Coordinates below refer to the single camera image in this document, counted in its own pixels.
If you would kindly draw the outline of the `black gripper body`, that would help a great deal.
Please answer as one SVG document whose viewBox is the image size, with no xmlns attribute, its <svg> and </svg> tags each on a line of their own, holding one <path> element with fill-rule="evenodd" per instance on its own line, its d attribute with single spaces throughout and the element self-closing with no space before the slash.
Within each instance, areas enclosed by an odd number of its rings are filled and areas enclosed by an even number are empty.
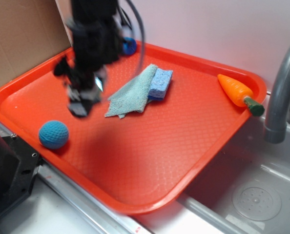
<svg viewBox="0 0 290 234">
<path fill-rule="evenodd" d="M 92 90 L 96 72 L 119 59 L 121 31 L 113 17 L 91 22 L 69 18 L 66 25 L 72 32 L 74 66 L 70 67 L 63 57 L 54 68 L 54 76 L 67 77 L 71 88 L 79 92 Z"/>
</svg>

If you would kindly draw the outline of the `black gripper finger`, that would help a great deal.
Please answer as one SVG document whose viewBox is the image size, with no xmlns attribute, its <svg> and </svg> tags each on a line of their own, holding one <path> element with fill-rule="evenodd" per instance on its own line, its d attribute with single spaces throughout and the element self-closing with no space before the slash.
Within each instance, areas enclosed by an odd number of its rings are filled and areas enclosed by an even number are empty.
<svg viewBox="0 0 290 234">
<path fill-rule="evenodd" d="M 69 97 L 68 109 L 75 117 L 88 117 L 92 106 L 93 99 L 89 90 L 78 91 L 76 89 L 68 89 Z"/>
<path fill-rule="evenodd" d="M 98 103 L 102 100 L 101 95 L 104 92 L 105 82 L 105 78 L 100 78 L 97 76 L 94 77 L 94 103 Z"/>
</svg>

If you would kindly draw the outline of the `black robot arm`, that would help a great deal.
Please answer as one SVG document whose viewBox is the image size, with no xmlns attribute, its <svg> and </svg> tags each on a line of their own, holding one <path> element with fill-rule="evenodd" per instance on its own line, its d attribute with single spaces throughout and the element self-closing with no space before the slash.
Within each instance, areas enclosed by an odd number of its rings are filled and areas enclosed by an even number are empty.
<svg viewBox="0 0 290 234">
<path fill-rule="evenodd" d="M 68 78 L 68 109 L 77 118 L 89 116 L 100 102 L 101 89 L 95 79 L 105 81 L 106 65 L 120 58 L 123 38 L 114 19 L 118 7 L 116 0 L 71 1 L 72 17 L 66 25 L 72 32 L 74 66 L 63 57 L 54 75 Z"/>
</svg>

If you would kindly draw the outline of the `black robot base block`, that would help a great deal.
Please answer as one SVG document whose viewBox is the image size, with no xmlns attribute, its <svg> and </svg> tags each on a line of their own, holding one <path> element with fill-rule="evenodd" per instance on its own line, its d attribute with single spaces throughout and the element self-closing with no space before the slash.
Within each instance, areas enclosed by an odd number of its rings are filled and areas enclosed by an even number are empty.
<svg viewBox="0 0 290 234">
<path fill-rule="evenodd" d="M 32 192 L 40 154 L 17 135 L 0 136 L 0 218 Z"/>
</svg>

